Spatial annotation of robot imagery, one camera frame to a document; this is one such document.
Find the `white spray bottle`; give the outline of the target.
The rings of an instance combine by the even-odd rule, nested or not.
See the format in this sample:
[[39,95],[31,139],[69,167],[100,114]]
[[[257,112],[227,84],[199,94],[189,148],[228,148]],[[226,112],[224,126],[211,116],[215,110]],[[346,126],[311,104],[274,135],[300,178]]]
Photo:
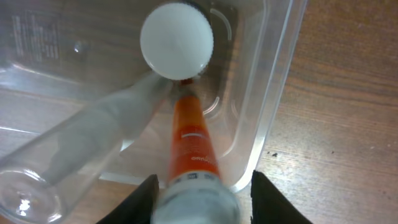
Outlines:
[[1,214],[60,223],[122,148],[144,131],[173,83],[149,72],[1,159]]

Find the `dark bottle white cap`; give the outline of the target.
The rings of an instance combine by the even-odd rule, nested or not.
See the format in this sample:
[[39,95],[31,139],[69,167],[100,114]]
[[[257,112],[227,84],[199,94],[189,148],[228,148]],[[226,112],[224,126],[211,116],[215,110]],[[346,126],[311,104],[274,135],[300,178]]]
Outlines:
[[210,62],[213,31],[205,15],[191,4],[170,2],[155,8],[140,33],[142,55],[153,71],[171,80],[200,74]]

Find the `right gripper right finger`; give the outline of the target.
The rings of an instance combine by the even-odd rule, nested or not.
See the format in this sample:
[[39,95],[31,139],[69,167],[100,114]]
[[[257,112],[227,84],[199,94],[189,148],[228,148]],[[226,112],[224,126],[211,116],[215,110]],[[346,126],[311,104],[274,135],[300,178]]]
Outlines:
[[312,224],[262,173],[251,178],[252,224]]

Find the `orange tube white cap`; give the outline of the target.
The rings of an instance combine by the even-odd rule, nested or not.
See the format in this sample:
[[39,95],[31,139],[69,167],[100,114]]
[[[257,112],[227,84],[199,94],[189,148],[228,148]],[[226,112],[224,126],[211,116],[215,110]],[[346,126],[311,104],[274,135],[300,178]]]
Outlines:
[[239,202],[223,185],[201,102],[188,81],[172,92],[174,116],[167,188],[151,222],[234,224]]

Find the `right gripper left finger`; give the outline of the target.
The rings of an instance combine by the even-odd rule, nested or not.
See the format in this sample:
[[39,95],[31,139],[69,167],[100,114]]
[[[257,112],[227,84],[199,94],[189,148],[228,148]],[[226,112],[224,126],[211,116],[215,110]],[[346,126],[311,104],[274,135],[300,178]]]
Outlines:
[[150,224],[158,195],[158,177],[152,174],[97,224]]

